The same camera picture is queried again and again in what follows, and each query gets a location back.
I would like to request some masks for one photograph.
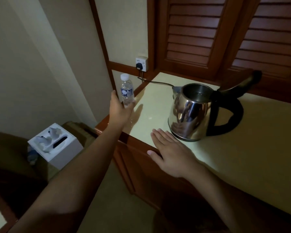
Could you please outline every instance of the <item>wooden louvered door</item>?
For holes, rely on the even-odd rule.
[[[291,102],[291,0],[244,0],[221,70],[244,68],[263,71],[261,95]]]
[[[242,4],[243,0],[159,0],[157,67],[213,79]]]

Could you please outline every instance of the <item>kettle cord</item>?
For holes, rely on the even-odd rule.
[[[168,85],[168,86],[174,87],[174,85],[169,84],[169,83],[155,82],[155,81],[150,81],[150,80],[144,79],[143,78],[143,71],[141,71],[141,70],[139,70],[138,78],[143,82],[157,83],[157,84],[163,84],[163,85]]]

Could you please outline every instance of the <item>plastic water bottle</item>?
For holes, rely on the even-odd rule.
[[[132,81],[129,80],[129,74],[121,74],[121,91],[122,91],[122,97],[123,97],[123,104],[126,108],[129,106],[130,103],[132,103],[135,100],[134,96],[134,89],[132,86]]]

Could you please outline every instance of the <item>bottle label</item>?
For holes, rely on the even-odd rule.
[[[121,91],[122,91],[122,96],[130,97],[131,95],[133,95],[133,89],[129,89],[129,90],[121,89]]]

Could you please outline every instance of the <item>power cord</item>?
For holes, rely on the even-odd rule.
[[[169,83],[155,82],[155,81],[150,81],[150,80],[146,80],[146,79],[144,79],[144,78],[143,78],[143,71],[142,71],[142,64],[141,64],[141,63],[137,63],[137,64],[136,64],[136,69],[139,70],[138,78],[139,78],[141,81],[143,81],[143,82],[157,83],[157,84],[163,84],[163,85],[168,85],[168,86],[174,87],[174,85],[169,84]]]

